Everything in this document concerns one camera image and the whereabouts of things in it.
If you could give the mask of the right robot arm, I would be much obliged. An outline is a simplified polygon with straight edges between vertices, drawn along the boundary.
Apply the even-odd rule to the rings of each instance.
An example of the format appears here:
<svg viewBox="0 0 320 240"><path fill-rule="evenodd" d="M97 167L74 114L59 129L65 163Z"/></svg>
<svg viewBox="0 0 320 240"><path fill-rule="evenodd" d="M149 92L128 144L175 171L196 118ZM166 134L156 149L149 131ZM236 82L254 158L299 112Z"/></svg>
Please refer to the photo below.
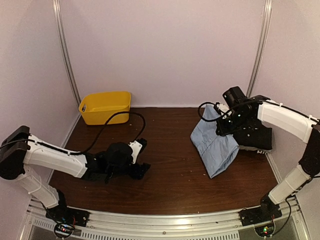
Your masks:
<svg viewBox="0 0 320 240"><path fill-rule="evenodd" d="M306 144L297 166L261 199L256 216L266 221L276 212L276 205L320 173L320 121L263 95L247 97L238 86L231 87L222 96L225 103L214 105L220 115L217 119L218 135L242 134L246 137L253 131L266 131L263 124L267 123Z"/></svg>

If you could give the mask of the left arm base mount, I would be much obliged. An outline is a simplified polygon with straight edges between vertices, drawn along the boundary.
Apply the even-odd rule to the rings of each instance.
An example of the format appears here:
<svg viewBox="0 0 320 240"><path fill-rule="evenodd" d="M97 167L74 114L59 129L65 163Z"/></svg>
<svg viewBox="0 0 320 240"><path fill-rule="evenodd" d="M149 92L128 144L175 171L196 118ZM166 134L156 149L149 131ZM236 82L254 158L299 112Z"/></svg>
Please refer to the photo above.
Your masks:
<svg viewBox="0 0 320 240"><path fill-rule="evenodd" d="M71 207L46 208L45 217L54 222L68 224L70 226L86 227L90 213L86 210L80 210Z"/></svg>

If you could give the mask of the light blue long sleeve shirt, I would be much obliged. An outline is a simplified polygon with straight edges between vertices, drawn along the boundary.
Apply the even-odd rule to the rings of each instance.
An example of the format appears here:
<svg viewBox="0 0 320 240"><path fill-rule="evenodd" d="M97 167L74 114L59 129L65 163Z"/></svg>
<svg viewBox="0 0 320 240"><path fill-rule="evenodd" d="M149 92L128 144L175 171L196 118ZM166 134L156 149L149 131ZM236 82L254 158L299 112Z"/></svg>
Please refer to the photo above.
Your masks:
<svg viewBox="0 0 320 240"><path fill-rule="evenodd" d="M216 122L206 122L201 119L190 135L211 179L224 172L240 150L232 135L217 135L216 130Z"/></svg>

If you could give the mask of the yellow plastic basket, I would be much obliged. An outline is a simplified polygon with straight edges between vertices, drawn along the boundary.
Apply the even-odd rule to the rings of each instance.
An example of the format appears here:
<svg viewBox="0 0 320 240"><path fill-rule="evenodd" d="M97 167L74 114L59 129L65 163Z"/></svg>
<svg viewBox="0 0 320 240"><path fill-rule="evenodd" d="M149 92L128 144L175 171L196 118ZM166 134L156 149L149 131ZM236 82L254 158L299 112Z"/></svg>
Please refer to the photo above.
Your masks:
<svg viewBox="0 0 320 240"><path fill-rule="evenodd" d="M131 93L128 91L99 92L87 95L81 101L78 111L89 126L104 125L115 113L129 111Z"/></svg>

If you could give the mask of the black shirt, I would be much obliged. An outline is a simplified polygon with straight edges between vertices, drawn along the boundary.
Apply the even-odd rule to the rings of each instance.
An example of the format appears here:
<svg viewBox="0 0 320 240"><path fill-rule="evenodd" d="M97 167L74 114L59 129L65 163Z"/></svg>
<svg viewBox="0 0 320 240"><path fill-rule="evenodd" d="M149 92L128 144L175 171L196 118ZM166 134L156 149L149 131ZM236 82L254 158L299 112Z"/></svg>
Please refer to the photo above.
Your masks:
<svg viewBox="0 0 320 240"><path fill-rule="evenodd" d="M233 134L238 145L245 149L271 151L273 149L273 128L262 124L260 120L253 120L240 127Z"/></svg>

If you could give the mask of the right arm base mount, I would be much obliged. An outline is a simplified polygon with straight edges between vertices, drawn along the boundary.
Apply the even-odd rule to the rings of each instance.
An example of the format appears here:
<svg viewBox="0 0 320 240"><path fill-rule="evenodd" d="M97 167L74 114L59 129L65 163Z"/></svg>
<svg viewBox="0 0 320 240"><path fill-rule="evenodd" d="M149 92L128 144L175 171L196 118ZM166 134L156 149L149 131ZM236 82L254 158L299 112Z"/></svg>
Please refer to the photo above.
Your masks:
<svg viewBox="0 0 320 240"><path fill-rule="evenodd" d="M243 227L270 222L274 218L280 218L282 212L275 210L272 213L265 213L260 206L254 208L244 208L238 212Z"/></svg>

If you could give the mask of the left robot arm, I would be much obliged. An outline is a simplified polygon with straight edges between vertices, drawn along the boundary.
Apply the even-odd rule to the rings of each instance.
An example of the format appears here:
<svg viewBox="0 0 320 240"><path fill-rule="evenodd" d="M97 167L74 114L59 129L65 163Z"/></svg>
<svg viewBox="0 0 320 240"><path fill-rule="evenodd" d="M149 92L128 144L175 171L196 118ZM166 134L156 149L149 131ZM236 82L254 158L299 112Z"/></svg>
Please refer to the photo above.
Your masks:
<svg viewBox="0 0 320 240"><path fill-rule="evenodd" d="M146 147L145 139L129 144L112 143L106 151L96 154L76 152L51 145L30 134L22 125L9 135L0 146L0 176L17 181L37 198L61 222L72 218L66 207L64 194L47 183L32 169L32 165L46 167L90 182L105 182L116 175L128 175L140 180L150 169L150 164L138 163L137 158Z"/></svg>

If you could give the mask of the grey shirt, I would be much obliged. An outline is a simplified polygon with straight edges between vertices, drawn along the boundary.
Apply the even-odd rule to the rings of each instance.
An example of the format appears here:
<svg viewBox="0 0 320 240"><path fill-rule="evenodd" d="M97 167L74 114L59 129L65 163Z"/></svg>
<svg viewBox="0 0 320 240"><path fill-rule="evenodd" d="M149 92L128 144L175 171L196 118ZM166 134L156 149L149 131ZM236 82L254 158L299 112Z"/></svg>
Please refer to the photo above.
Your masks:
<svg viewBox="0 0 320 240"><path fill-rule="evenodd" d="M243 145L240 145L240 146L239 146L239 149L240 149L240 150L245 150L245 151L257 152L258 154L268 154L268 153L271 153L271 152L272 152L272 150L260 149L260 148L257 148L257 147L243 146Z"/></svg>

